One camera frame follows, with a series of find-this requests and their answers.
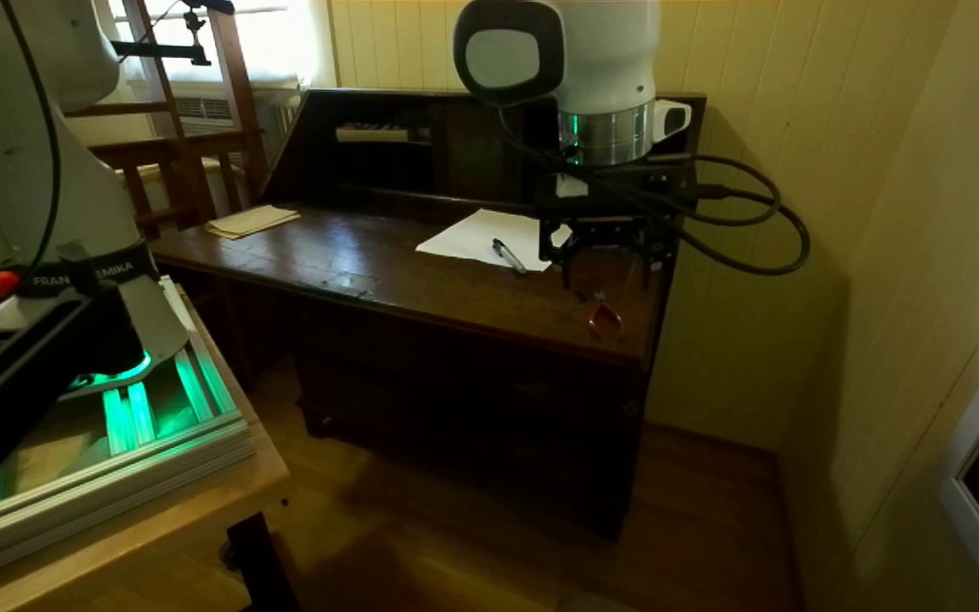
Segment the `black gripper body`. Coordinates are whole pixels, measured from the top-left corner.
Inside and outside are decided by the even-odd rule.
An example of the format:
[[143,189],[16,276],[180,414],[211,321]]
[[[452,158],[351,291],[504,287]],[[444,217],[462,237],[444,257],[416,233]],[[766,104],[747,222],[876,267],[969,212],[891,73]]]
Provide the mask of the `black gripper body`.
[[616,186],[547,175],[533,180],[531,203],[543,262],[567,267],[585,247],[629,247],[647,262],[673,257],[673,233],[663,217],[635,212]]

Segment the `robot base table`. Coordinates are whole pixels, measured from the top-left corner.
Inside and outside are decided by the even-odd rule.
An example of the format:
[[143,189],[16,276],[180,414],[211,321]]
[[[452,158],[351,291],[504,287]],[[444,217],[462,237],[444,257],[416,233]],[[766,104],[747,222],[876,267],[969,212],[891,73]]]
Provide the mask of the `robot base table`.
[[168,354],[75,387],[0,461],[0,612],[191,537],[249,537],[288,478],[186,291],[161,288]]

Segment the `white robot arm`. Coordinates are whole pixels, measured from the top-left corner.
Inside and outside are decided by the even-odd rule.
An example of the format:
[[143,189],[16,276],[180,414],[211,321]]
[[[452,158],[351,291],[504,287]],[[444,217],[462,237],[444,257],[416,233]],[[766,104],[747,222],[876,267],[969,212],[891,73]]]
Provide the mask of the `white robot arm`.
[[[585,166],[619,166],[692,124],[655,92],[655,38],[655,0],[469,0],[452,25],[452,65],[487,104],[554,103],[556,142]],[[143,247],[127,186],[66,124],[116,83],[91,0],[0,0],[0,222],[31,321],[75,288],[52,273],[61,256]]]

